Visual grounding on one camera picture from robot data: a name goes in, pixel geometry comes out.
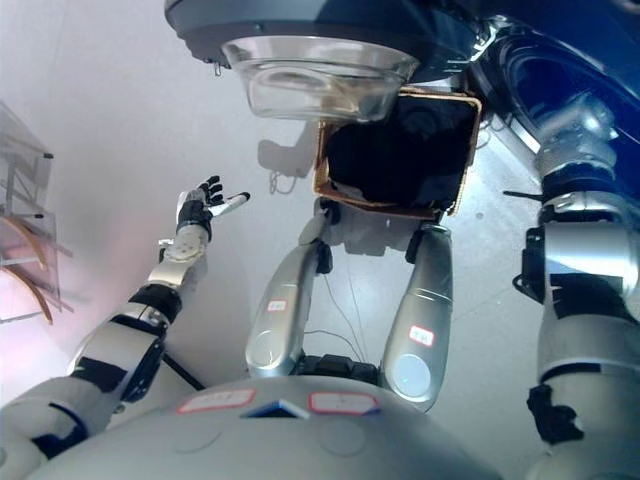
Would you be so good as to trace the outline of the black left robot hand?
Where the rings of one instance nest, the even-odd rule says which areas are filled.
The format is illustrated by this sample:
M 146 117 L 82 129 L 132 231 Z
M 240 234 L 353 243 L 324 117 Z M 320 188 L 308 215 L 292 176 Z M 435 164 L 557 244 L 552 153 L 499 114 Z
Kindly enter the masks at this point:
M 194 189 L 179 194 L 176 231 L 195 225 L 201 227 L 211 239 L 212 221 L 237 210 L 250 199 L 249 192 L 225 197 L 220 176 L 210 176 Z

